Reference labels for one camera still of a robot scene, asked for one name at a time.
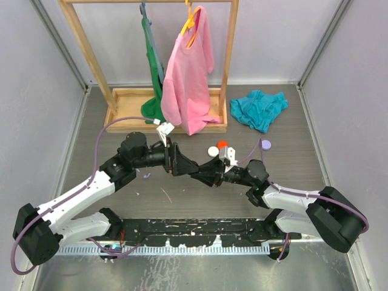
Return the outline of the white earbud charging case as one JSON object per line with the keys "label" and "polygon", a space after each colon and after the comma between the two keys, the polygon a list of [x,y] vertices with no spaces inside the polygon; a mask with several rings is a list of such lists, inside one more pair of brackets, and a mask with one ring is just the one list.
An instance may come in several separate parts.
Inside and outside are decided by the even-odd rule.
{"label": "white earbud charging case", "polygon": [[214,158],[214,157],[219,155],[219,149],[216,146],[211,146],[211,147],[208,148],[207,154],[210,157]]}

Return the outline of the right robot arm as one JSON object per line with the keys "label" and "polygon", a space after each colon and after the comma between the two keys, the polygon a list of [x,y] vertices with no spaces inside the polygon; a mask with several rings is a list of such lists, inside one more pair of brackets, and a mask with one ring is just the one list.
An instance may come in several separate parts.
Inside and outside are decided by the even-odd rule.
{"label": "right robot arm", "polygon": [[285,233],[300,233],[321,238],[334,250],[346,253],[369,229],[367,218],[337,189],[326,186],[320,191],[302,191],[282,187],[270,181],[260,160],[253,159],[245,167],[227,167],[215,158],[190,176],[210,187],[224,182],[247,186],[246,195],[254,206],[278,211],[266,223],[266,232],[274,239]]}

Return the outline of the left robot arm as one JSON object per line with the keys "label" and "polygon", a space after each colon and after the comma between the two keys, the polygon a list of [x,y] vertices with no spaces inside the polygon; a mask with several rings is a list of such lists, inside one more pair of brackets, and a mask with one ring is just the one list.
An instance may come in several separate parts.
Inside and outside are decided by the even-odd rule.
{"label": "left robot arm", "polygon": [[95,202],[121,190],[136,178],[136,171],[161,166],[173,176],[198,172],[198,164],[184,156],[178,144],[164,137],[148,146],[145,134],[129,133],[117,154],[93,169],[91,177],[58,198],[33,207],[22,206],[15,222],[11,265],[16,267],[16,249],[20,248],[32,266],[50,260],[57,251],[83,239],[104,236],[114,240],[121,234],[121,219],[103,208],[93,215],[76,216]]}

